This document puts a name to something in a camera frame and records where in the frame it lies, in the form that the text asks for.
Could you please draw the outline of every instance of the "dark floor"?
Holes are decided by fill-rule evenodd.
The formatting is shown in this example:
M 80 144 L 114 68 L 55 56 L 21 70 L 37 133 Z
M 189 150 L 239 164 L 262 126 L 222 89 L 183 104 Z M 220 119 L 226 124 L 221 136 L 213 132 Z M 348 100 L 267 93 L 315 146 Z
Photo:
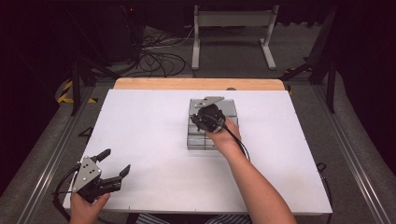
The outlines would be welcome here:
M 309 54 L 318 30 L 318 26 L 278 25 L 270 43 L 275 71 L 266 67 L 258 44 L 264 29 L 246 28 L 238 35 L 207 31 L 201 39 L 200 69 L 193 73 L 187 66 L 181 77 L 280 77 L 285 69 L 304 63 L 303 57 Z M 181 46 L 152 50 L 174 53 L 190 63 L 192 41 L 187 39 Z M 396 223 L 396 178 L 354 114 L 342 79 L 337 76 L 335 114 L 330 114 L 323 104 L 326 80 L 319 86 L 311 86 L 308 77 L 309 73 L 304 73 L 285 84 L 291 86 L 290 97 L 314 160 L 327 164 L 325 175 L 333 206 L 331 223 Z M 87 138 L 78 134 L 94 127 L 106 93 L 113 85 L 114 80 L 102 77 L 96 87 L 82 87 L 83 97 L 98 98 L 98 103 L 84 104 L 75 117 L 70 117 L 71 104 L 61 104 L 1 197 L 0 223 L 65 223 L 51 204 L 51 193 L 67 170 L 80 160 Z M 57 158 L 59 162 L 49 163 Z M 101 217 L 125 223 L 127 214 L 104 212 Z M 326 223 L 327 216 L 297 217 L 297 220 Z

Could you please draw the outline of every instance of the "white table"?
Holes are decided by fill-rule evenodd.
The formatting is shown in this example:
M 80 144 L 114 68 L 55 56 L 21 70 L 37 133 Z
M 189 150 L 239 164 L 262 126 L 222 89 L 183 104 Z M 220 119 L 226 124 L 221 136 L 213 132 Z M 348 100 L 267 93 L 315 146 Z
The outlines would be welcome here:
M 252 163 L 293 214 L 332 212 L 287 91 L 110 90 L 84 156 L 111 148 L 98 163 L 101 177 L 118 175 L 128 164 L 131 172 L 105 209 L 246 213 L 227 161 L 217 151 L 187 150 L 190 99 L 211 95 L 234 99 Z

